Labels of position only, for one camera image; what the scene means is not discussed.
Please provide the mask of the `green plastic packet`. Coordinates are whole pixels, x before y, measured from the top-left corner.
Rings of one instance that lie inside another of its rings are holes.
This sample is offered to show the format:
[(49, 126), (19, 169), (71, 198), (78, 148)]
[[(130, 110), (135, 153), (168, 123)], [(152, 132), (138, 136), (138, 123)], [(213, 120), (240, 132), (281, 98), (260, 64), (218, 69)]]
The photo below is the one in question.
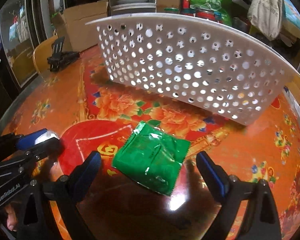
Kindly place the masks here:
[(171, 195), (190, 142), (138, 123), (113, 158), (112, 167), (159, 194)]

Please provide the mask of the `red-lid pickle jar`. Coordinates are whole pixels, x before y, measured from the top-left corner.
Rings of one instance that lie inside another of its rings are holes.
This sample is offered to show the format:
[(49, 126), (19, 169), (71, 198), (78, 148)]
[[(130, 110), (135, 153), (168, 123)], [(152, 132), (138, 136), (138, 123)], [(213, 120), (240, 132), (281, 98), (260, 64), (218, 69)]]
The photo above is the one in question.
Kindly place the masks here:
[(216, 22), (215, 13), (212, 11), (196, 8), (195, 9), (195, 16), (198, 18), (210, 20)]

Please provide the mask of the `black phone stand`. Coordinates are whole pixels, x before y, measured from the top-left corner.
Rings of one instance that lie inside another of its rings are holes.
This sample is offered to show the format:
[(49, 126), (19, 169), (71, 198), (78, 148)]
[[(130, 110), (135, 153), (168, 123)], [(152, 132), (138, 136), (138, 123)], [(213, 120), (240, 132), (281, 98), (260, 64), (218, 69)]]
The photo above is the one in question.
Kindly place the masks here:
[(65, 37), (62, 36), (57, 38), (51, 45), (52, 54), (47, 58), (47, 63), (50, 65), (50, 72), (58, 72), (80, 57), (78, 51), (63, 51), (64, 41)]

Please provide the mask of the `green shopping bag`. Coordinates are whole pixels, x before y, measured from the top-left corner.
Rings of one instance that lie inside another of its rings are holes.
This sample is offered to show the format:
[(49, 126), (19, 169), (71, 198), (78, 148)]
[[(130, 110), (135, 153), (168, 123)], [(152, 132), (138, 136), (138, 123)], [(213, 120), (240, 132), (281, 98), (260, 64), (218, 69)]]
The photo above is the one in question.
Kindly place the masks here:
[(189, 0), (190, 7), (198, 11), (211, 12), (225, 25), (232, 26), (232, 0)]

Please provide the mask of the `brown cardboard box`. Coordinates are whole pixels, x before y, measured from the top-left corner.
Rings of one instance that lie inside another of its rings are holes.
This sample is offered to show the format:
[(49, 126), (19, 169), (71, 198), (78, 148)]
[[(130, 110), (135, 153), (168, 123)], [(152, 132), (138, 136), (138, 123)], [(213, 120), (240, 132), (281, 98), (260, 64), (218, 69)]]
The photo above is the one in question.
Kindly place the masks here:
[(96, 24), (89, 22), (107, 17), (108, 1), (101, 0), (69, 7), (52, 18), (58, 37), (64, 37), (63, 51), (82, 52), (98, 43)]

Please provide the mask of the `beige canvas tote bag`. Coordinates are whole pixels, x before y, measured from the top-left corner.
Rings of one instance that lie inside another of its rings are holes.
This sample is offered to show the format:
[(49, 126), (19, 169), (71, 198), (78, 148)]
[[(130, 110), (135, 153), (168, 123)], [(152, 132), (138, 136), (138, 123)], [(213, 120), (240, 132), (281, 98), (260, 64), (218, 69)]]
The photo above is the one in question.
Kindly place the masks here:
[(272, 41), (282, 27), (283, 0), (252, 0), (248, 20), (268, 40)]

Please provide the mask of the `white perforated plastic basket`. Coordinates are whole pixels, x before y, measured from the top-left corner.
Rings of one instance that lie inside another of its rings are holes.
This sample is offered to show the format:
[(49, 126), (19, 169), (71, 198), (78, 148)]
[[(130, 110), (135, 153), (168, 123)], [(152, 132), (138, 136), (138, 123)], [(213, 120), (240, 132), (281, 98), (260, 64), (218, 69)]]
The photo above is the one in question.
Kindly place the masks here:
[(111, 81), (247, 126), (298, 75), (279, 53), (232, 27), (193, 16), (134, 13), (89, 22)]

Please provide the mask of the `left wooden chair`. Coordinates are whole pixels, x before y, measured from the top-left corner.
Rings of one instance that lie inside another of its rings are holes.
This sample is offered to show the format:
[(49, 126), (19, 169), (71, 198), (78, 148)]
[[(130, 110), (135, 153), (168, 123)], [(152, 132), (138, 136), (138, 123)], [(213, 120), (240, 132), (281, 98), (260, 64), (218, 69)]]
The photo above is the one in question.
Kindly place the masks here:
[(52, 55), (52, 45), (57, 40), (58, 36), (55, 35), (51, 38), (40, 43), (34, 50), (32, 60), (37, 73), (43, 74), (50, 68), (47, 58)]

